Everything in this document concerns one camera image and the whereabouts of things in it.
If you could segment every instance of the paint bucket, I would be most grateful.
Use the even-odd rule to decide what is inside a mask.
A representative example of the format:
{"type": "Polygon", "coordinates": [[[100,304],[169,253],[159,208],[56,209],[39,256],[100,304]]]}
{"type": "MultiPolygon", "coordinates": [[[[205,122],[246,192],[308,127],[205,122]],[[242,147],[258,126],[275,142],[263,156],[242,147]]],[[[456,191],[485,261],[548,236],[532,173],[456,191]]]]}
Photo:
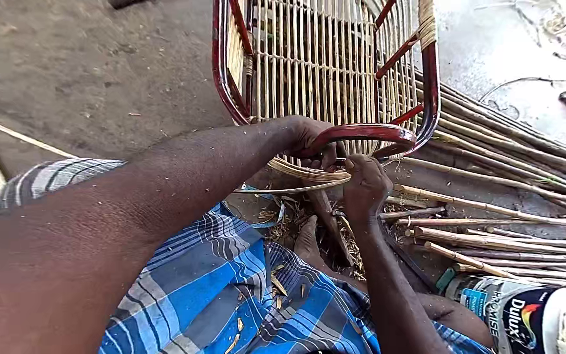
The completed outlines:
{"type": "Polygon", "coordinates": [[[499,277],[460,275],[445,297],[488,326],[499,354],[566,354],[566,288],[499,277]]]}

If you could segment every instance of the plaid cloth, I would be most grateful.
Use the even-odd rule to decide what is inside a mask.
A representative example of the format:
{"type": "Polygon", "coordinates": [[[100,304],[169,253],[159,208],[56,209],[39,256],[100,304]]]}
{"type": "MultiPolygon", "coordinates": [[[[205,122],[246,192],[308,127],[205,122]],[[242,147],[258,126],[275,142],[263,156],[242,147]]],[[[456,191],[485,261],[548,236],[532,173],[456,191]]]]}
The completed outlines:
{"type": "MultiPolygon", "coordinates": [[[[125,164],[43,163],[13,178],[0,213],[125,164]]],[[[490,353],[434,323],[455,353],[490,353]]],[[[370,300],[218,204],[162,244],[108,320],[99,353],[378,353],[370,300]],[[271,273],[287,295],[273,291],[271,273]]]]}

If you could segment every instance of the concrete floor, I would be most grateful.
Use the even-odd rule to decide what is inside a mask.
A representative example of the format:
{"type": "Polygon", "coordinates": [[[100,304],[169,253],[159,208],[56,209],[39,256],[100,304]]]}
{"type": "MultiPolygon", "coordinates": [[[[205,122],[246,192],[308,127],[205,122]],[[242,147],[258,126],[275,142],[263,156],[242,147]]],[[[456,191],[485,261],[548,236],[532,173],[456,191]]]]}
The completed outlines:
{"type": "MultiPolygon", "coordinates": [[[[518,77],[566,79],[566,61],[555,58],[550,47],[537,46],[513,10],[476,10],[487,3],[436,0],[444,82],[479,98],[518,77]]],[[[209,1],[198,0],[147,1],[120,11],[103,0],[1,0],[0,123],[79,156],[120,159],[166,134],[232,124],[211,82],[211,10],[209,1]]],[[[564,89],[522,82],[490,99],[566,140],[566,108],[557,100],[564,89]]],[[[429,149],[420,156],[465,164],[429,149]]],[[[10,175],[59,158],[3,133],[0,157],[10,175]]],[[[407,178],[410,185],[542,215],[564,213],[512,188],[400,169],[395,178],[407,178]]],[[[248,213],[255,216],[254,210],[248,213]]],[[[566,237],[565,227],[532,229],[566,237]]]]}

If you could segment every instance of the red metal frame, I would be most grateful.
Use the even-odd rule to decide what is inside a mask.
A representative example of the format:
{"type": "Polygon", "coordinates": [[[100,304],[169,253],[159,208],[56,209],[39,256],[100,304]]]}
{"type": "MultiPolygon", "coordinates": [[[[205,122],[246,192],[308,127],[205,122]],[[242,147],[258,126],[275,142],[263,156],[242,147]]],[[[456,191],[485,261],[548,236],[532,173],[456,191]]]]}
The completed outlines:
{"type": "Polygon", "coordinates": [[[392,9],[393,5],[396,2],[397,0],[388,0],[388,2],[384,5],[384,8],[381,9],[379,16],[377,16],[377,19],[375,20],[375,31],[377,31],[379,27],[383,25],[384,21],[386,20],[386,17],[388,16],[388,13],[390,12],[390,10],[392,9]]]}
{"type": "Polygon", "coordinates": [[[402,56],[404,56],[405,53],[407,53],[410,49],[412,49],[412,47],[414,46],[414,44],[416,44],[416,42],[418,42],[418,32],[414,33],[411,37],[409,37],[407,42],[402,44],[401,47],[397,49],[396,53],[394,53],[392,57],[388,59],[388,61],[384,64],[384,66],[382,66],[381,69],[377,70],[377,74],[375,74],[375,79],[381,80],[381,78],[384,75],[386,75],[388,70],[390,70],[395,64],[397,64],[397,61],[399,61],[399,59],[402,56]]]}
{"type": "MultiPolygon", "coordinates": [[[[379,28],[384,22],[395,4],[396,0],[388,0],[381,13],[375,20],[375,25],[379,28]]],[[[232,15],[235,17],[236,23],[240,31],[243,48],[247,55],[253,57],[255,54],[250,44],[250,36],[248,33],[252,24],[252,3],[247,9],[247,19],[241,16],[240,5],[238,0],[213,0],[213,79],[217,92],[233,117],[233,120],[239,125],[250,123],[250,112],[252,110],[252,75],[247,76],[246,90],[244,99],[240,94],[240,89],[235,85],[235,81],[228,72],[226,65],[226,48],[228,42],[228,34],[220,32],[220,28],[226,29],[228,23],[228,8],[231,7],[232,15]]],[[[397,50],[397,52],[379,69],[377,70],[376,59],[376,39],[374,45],[374,67],[375,67],[375,93],[379,90],[378,80],[386,74],[386,72],[418,41],[418,32],[410,37],[397,50]]],[[[438,62],[436,60],[436,42],[429,44],[423,48],[423,103],[406,112],[404,115],[393,119],[391,124],[347,124],[330,128],[319,135],[315,144],[310,147],[311,151],[319,150],[319,143],[343,139],[372,139],[381,141],[392,141],[391,144],[383,149],[375,151],[375,157],[386,157],[404,152],[411,154],[427,142],[434,133],[438,125],[438,111],[440,109],[440,100],[438,97],[439,79],[438,79],[438,62]],[[393,124],[400,124],[419,113],[423,113],[423,122],[418,129],[417,135],[409,130],[393,124]]],[[[379,116],[378,95],[375,95],[375,112],[379,116]]]]}
{"type": "Polygon", "coordinates": [[[393,124],[344,124],[331,127],[318,134],[311,146],[297,153],[297,157],[311,157],[320,152],[326,144],[340,140],[379,140],[395,144],[378,150],[375,157],[388,157],[411,149],[416,143],[416,136],[408,129],[393,124]]]}
{"type": "Polygon", "coordinates": [[[252,44],[250,44],[250,37],[248,36],[248,30],[246,29],[246,24],[244,23],[243,16],[241,15],[241,8],[239,0],[230,0],[231,12],[235,18],[235,23],[240,30],[241,44],[246,51],[246,54],[253,55],[252,44]]]}

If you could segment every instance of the wood shaving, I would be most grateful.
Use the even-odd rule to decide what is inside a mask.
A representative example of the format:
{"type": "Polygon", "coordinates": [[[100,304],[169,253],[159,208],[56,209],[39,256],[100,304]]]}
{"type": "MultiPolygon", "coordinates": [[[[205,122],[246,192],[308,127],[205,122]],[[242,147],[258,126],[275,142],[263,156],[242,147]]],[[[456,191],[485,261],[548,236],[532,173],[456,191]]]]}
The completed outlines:
{"type": "Polygon", "coordinates": [[[237,342],[239,342],[239,340],[240,340],[240,334],[237,333],[237,334],[235,334],[235,339],[233,340],[231,345],[228,346],[228,349],[224,352],[224,354],[229,354],[231,352],[231,350],[233,350],[233,348],[237,345],[237,342]]]}
{"type": "Polygon", "coordinates": [[[279,280],[277,279],[277,277],[275,277],[274,275],[271,275],[271,279],[272,279],[272,283],[274,284],[274,286],[277,287],[277,289],[279,289],[279,291],[281,292],[281,294],[287,296],[287,291],[285,290],[285,288],[283,287],[283,285],[281,285],[281,283],[279,282],[279,280]]]}

